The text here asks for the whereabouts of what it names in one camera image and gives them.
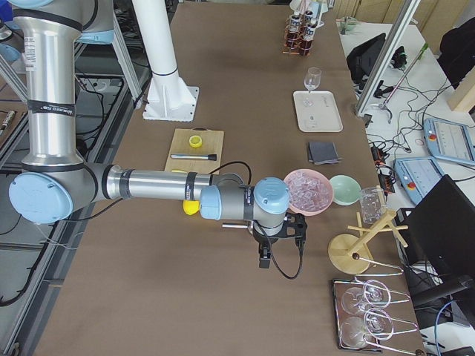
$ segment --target white pillar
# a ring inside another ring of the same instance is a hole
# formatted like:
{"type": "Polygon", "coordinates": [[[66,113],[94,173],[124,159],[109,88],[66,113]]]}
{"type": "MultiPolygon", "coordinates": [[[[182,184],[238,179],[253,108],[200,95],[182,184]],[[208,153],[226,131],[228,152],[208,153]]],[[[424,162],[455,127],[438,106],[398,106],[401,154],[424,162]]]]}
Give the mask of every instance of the white pillar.
{"type": "Polygon", "coordinates": [[[133,0],[152,80],[144,119],[193,121],[197,87],[180,78],[164,0],[133,0]]]}

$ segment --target computer monitor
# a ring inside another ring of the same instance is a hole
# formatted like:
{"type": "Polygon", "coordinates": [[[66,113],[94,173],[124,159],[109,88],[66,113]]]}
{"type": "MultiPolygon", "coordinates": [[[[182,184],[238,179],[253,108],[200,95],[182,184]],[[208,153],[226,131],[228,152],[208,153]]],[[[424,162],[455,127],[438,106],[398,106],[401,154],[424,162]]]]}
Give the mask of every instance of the computer monitor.
{"type": "Polygon", "coordinates": [[[386,41],[386,33],[381,33],[352,49],[347,57],[351,80],[360,84],[363,77],[369,76],[386,41]]]}
{"type": "Polygon", "coordinates": [[[409,226],[413,241],[419,244],[437,274],[441,275],[444,283],[439,291],[445,288],[447,294],[459,300],[457,305],[468,322],[475,326],[474,204],[445,175],[404,222],[409,226]],[[460,280],[468,281],[465,289],[459,285],[460,280]]]}

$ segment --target wooden cutting board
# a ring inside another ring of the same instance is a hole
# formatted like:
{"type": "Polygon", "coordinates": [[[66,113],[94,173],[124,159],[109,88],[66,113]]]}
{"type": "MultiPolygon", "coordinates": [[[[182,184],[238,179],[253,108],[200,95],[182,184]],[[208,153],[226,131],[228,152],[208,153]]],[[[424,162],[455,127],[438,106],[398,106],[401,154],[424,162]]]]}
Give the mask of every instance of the wooden cutting board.
{"type": "Polygon", "coordinates": [[[175,129],[173,140],[171,141],[170,151],[166,160],[165,171],[185,171],[209,173],[218,168],[221,163],[221,153],[223,151],[224,131],[213,130],[193,130],[193,129],[175,129]],[[190,136],[198,135],[203,140],[199,148],[193,148],[189,144],[190,136]],[[216,161],[208,160],[190,160],[190,159],[172,159],[171,154],[216,154],[216,161]]]}

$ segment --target white tray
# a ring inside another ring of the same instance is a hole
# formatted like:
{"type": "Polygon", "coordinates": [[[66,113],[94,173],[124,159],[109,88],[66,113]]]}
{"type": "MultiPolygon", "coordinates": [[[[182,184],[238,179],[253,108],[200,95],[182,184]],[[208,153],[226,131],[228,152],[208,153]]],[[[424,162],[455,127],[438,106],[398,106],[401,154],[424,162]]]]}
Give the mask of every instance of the white tray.
{"type": "Polygon", "coordinates": [[[298,128],[303,132],[340,132],[343,130],[335,97],[329,91],[294,91],[298,128]],[[313,105],[305,106],[309,98],[313,105]]]}

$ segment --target blue joint cap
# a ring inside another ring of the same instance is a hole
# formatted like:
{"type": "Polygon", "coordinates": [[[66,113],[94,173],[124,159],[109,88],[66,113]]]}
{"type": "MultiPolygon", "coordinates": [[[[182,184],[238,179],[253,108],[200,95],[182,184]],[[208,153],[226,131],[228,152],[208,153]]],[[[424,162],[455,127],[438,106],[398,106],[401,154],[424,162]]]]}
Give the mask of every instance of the blue joint cap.
{"type": "Polygon", "coordinates": [[[254,188],[254,199],[265,212],[282,214],[289,208],[289,188],[281,179],[264,178],[254,188]]]}
{"type": "Polygon", "coordinates": [[[53,0],[9,0],[8,2],[23,9],[36,9],[48,5],[53,0]]]}
{"type": "Polygon", "coordinates": [[[46,174],[27,172],[18,175],[8,191],[13,207],[25,219],[50,224],[73,212],[73,200],[66,189],[46,174]]]}
{"type": "Polygon", "coordinates": [[[9,46],[8,44],[3,43],[0,44],[0,54],[5,61],[10,63],[16,61],[22,56],[22,54],[18,52],[17,49],[13,48],[12,46],[9,46]]]}
{"type": "Polygon", "coordinates": [[[110,45],[114,40],[114,30],[100,32],[84,32],[77,39],[78,42],[88,45],[110,45]]]}
{"type": "Polygon", "coordinates": [[[204,219],[219,220],[221,218],[221,194],[216,185],[210,185],[201,190],[200,214],[204,219]]]}

